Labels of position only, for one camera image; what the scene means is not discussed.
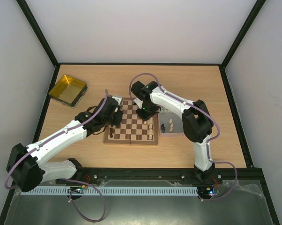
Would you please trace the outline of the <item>pink metal tin tray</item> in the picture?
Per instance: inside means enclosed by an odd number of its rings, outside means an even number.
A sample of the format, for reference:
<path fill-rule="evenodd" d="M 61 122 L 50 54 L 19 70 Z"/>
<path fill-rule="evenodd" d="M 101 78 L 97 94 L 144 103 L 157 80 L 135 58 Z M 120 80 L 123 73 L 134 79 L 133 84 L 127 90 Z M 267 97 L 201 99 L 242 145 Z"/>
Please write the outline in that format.
<path fill-rule="evenodd" d="M 182 119 L 165 107 L 161 106 L 161 111 L 158 114 L 158 123 L 160 136 L 184 136 Z"/>

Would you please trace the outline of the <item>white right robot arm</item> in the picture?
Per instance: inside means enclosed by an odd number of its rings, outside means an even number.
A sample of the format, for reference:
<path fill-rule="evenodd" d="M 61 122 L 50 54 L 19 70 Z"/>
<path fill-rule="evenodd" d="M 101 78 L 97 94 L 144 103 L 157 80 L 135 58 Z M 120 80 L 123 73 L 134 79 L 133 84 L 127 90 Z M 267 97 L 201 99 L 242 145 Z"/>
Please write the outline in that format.
<path fill-rule="evenodd" d="M 210 114 L 205 103 L 201 100 L 193 102 L 183 99 L 163 90 L 155 81 L 147 85 L 139 81 L 131 82 L 129 93 L 135 95 L 132 104 L 138 106 L 136 113 L 143 121 L 158 114 L 161 106 L 169 109 L 182 120 L 184 134 L 193 142 L 195 178 L 199 183 L 207 183 L 212 178 L 215 168 L 209 144 L 214 123 L 209 118 Z"/>

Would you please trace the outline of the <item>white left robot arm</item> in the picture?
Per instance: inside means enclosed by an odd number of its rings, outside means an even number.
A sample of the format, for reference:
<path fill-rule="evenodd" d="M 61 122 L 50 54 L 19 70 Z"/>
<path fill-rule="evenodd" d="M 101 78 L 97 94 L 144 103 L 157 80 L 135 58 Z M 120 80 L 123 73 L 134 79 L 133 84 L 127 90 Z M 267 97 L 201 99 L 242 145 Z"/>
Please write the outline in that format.
<path fill-rule="evenodd" d="M 8 177 L 13 179 L 22 192 L 31 191 L 45 181 L 74 177 L 80 167 L 77 161 L 68 159 L 50 163 L 49 159 L 69 145 L 99 134 L 109 125 L 120 125 L 122 103 L 121 96 L 106 95 L 99 105 L 80 112 L 66 126 L 47 138 L 27 146 L 20 143 L 15 145 L 6 167 Z"/>

